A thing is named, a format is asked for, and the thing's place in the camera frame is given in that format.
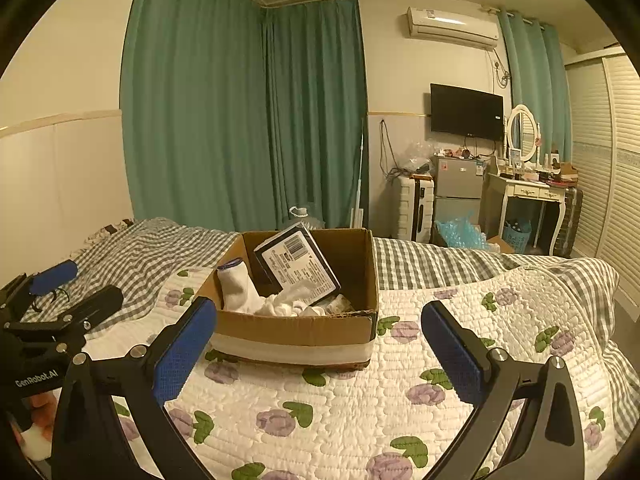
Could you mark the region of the operator hand orange sleeve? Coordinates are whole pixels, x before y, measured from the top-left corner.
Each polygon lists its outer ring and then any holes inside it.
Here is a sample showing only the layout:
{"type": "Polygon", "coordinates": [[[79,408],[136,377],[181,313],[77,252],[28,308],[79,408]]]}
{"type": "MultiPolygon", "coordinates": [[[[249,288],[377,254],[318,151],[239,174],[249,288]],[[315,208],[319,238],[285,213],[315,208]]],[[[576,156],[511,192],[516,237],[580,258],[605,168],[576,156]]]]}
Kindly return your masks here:
{"type": "Polygon", "coordinates": [[[51,456],[53,426],[58,409],[58,397],[54,391],[38,393],[23,398],[16,404],[15,418],[10,413],[11,427],[23,454],[34,462],[51,456]]]}

